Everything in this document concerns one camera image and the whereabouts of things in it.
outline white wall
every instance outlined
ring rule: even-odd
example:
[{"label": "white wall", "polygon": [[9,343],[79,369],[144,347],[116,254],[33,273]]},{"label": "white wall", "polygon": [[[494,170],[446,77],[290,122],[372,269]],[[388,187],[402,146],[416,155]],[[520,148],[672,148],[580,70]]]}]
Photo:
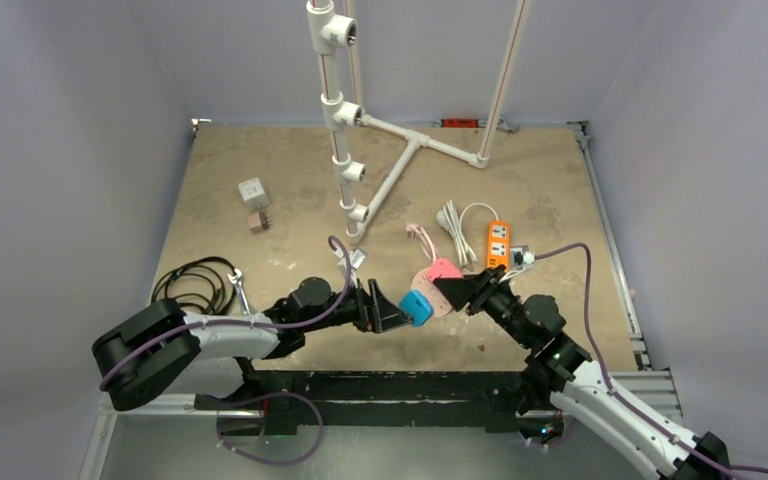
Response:
[{"label": "white wall", "polygon": [[92,341],[147,296],[189,120],[126,2],[0,0],[0,479],[74,479]]},{"label": "white wall", "polygon": [[[304,0],[133,3],[194,116],[322,120]],[[487,116],[516,0],[356,3],[372,113],[396,121]],[[589,119],[652,5],[535,0],[505,113],[537,122]]]},{"label": "white wall", "polygon": [[592,133],[653,360],[768,464],[768,2],[658,2]]}]

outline floor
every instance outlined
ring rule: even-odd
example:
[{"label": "floor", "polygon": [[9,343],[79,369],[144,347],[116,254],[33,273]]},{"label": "floor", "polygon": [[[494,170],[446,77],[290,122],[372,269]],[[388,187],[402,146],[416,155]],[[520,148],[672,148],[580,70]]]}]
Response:
[{"label": "floor", "polygon": [[[481,132],[427,129],[433,138],[475,151]],[[404,150],[405,141],[371,129],[348,131],[355,160],[367,165],[356,189],[367,204]],[[245,289],[256,308],[267,308],[308,276],[341,285],[336,257],[326,245],[345,231],[339,189],[324,128],[200,128],[160,259],[158,276],[183,263],[219,255],[246,276]],[[270,198],[272,228],[251,234],[248,211],[237,184],[259,177]],[[546,252],[582,241],[593,251],[591,319],[594,335],[614,371],[637,370],[624,308],[617,292],[601,222],[575,137],[570,130],[526,129],[499,134],[485,170],[427,149],[420,150],[384,202],[361,243],[368,258],[358,272],[377,278],[393,301],[429,262],[419,243],[405,235],[406,221],[422,223],[441,254],[454,259],[449,235],[436,212],[452,199],[459,209],[472,202],[495,207],[513,229],[513,245]],[[489,212],[472,209],[467,239],[483,261]],[[591,350],[582,324],[584,255],[580,251],[545,260],[515,280],[523,298],[556,297],[566,331]],[[382,335],[350,325],[314,332],[305,348],[288,358],[262,361],[257,368],[311,370],[522,370],[524,352],[484,314],[452,313],[421,328]]]}]

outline coiled black cable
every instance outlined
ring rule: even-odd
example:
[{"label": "coiled black cable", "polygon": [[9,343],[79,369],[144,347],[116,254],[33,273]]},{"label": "coiled black cable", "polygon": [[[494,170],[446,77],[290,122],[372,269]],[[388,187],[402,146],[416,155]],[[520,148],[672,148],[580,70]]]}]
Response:
[{"label": "coiled black cable", "polygon": [[[166,272],[154,285],[151,292],[152,303],[170,298],[178,302],[181,308],[192,308],[202,315],[227,315],[234,303],[237,292],[210,264],[221,264],[228,267],[234,274],[234,265],[222,257],[204,257]],[[185,292],[177,295],[170,294],[175,283],[182,278],[199,278],[210,285],[210,298],[197,292]]]}]

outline white cable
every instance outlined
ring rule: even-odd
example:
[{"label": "white cable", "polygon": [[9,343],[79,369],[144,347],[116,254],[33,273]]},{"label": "white cable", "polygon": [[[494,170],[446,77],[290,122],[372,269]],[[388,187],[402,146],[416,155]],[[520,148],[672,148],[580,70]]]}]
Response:
[{"label": "white cable", "polygon": [[486,203],[471,203],[463,209],[460,215],[455,208],[455,204],[449,200],[443,206],[443,210],[437,212],[437,223],[443,227],[444,230],[449,232],[452,236],[452,240],[455,242],[455,250],[458,252],[458,265],[461,268],[470,266],[473,262],[478,261],[478,257],[475,255],[475,250],[469,246],[469,242],[466,241],[466,237],[463,234],[463,218],[467,210],[472,207],[484,207],[493,212],[493,216],[496,220],[499,220],[499,214],[490,205]]}]

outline white charger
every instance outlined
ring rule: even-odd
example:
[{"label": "white charger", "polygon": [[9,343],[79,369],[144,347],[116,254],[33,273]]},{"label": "white charger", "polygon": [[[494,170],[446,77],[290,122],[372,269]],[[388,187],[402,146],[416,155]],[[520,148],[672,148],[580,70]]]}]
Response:
[{"label": "white charger", "polygon": [[262,208],[269,206],[269,198],[266,197],[266,191],[263,190],[263,185],[260,183],[260,179],[255,177],[238,185],[240,189],[240,195],[243,197],[243,202],[249,207],[249,210],[255,212]]}]

